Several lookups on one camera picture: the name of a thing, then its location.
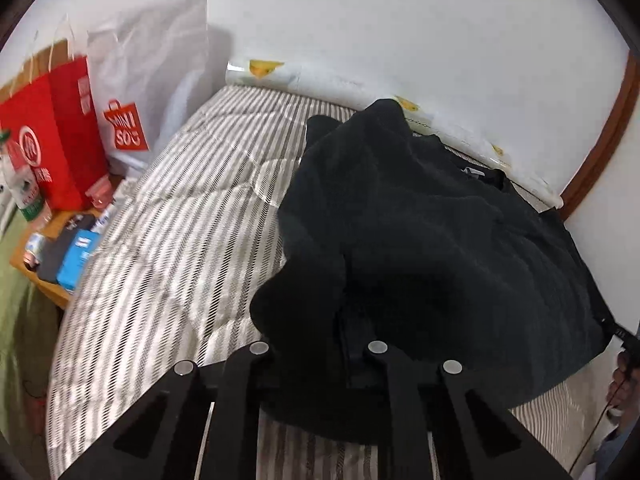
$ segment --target silver screw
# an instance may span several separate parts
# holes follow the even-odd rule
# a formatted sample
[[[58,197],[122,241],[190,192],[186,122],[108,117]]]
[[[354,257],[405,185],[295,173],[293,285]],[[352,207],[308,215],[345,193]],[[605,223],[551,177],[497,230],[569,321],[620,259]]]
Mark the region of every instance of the silver screw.
[[[269,345],[264,341],[256,341],[249,346],[249,352],[254,355],[261,355],[269,351]]]
[[[462,371],[462,365],[458,361],[454,361],[453,359],[444,361],[442,364],[442,368],[444,371],[446,371],[447,374],[451,375],[458,375]]]
[[[193,372],[193,363],[191,361],[180,361],[175,364],[174,372],[178,375],[189,375]]]
[[[383,354],[389,350],[389,346],[384,341],[372,341],[367,348],[372,354]]]

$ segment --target brown wooden trim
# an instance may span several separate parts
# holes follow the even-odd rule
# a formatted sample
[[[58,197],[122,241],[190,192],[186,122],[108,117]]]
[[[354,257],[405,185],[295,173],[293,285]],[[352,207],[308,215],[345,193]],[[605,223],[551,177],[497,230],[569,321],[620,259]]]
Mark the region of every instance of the brown wooden trim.
[[[562,200],[564,201],[564,206],[560,209],[562,220],[571,216],[607,167],[625,134],[631,114],[636,107],[639,92],[640,64],[630,52],[620,92],[611,109],[609,119],[607,119],[596,145],[589,152],[580,170],[562,192]]]

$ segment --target green fabric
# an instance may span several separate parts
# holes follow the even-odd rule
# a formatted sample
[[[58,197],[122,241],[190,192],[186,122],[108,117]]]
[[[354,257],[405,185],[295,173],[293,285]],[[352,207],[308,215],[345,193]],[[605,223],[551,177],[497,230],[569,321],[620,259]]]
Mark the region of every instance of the green fabric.
[[[0,240],[0,431],[34,479],[46,480],[44,409],[58,313],[9,265],[25,227],[23,216],[15,214]]]

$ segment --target green label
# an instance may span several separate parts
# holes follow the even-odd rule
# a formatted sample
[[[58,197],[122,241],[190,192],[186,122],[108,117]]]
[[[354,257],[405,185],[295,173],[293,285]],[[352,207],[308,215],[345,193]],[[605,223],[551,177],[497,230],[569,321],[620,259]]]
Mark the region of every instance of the green label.
[[[44,208],[44,198],[41,193],[38,193],[36,198],[24,209],[20,209],[22,214],[27,219],[27,222],[31,222],[34,218],[36,218],[42,209]]]

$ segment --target plastic bottle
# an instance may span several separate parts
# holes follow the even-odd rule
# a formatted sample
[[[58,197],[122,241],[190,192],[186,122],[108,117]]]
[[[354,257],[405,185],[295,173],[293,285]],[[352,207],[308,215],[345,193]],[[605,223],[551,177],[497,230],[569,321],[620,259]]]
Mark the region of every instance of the plastic bottle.
[[[10,136],[11,131],[0,131],[0,167],[4,181],[30,226],[39,231],[51,220],[51,209],[40,192],[20,146]]]

